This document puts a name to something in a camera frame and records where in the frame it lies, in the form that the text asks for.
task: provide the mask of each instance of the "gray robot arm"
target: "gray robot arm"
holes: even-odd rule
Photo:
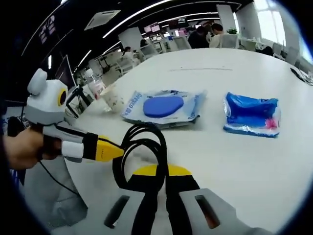
[[[236,216],[236,210],[209,189],[181,192],[188,213],[191,235],[273,235],[261,228],[251,228]],[[144,193],[119,188],[108,199],[91,205],[87,217],[72,227],[52,231],[53,235],[133,235],[132,229]],[[213,210],[218,226],[211,229],[198,201],[208,212]]]

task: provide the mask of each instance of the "slot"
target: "slot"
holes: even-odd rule
[[[220,225],[220,221],[214,213],[212,207],[206,200],[206,198],[202,195],[198,195],[195,197],[198,205],[200,206],[202,213],[206,219],[206,222],[210,229],[214,229]]]

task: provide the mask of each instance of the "blue sponge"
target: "blue sponge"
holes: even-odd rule
[[[176,112],[184,105],[178,96],[159,96],[147,99],[143,104],[143,113],[150,118],[163,118]]]

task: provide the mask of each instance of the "white robot head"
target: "white robot head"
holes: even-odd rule
[[[46,80],[47,73],[38,69],[28,84],[25,117],[32,123],[52,125],[64,120],[67,86],[60,80]]]

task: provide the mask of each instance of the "computer monitor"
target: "computer monitor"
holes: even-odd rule
[[[144,30],[146,33],[150,33],[152,31],[150,25],[147,27],[144,27]]]
[[[169,23],[170,29],[186,28],[189,26],[186,18],[180,18],[177,20],[172,20],[172,21],[169,21],[168,23]]]
[[[77,86],[70,69],[67,55],[63,58],[61,65],[55,73],[55,79],[63,82],[67,86],[69,93]]]
[[[159,32],[160,31],[160,25],[158,25],[158,23],[156,22],[156,23],[153,23],[147,27],[144,27],[144,30],[148,34]]]
[[[160,25],[156,24],[151,27],[153,33],[160,31]]]

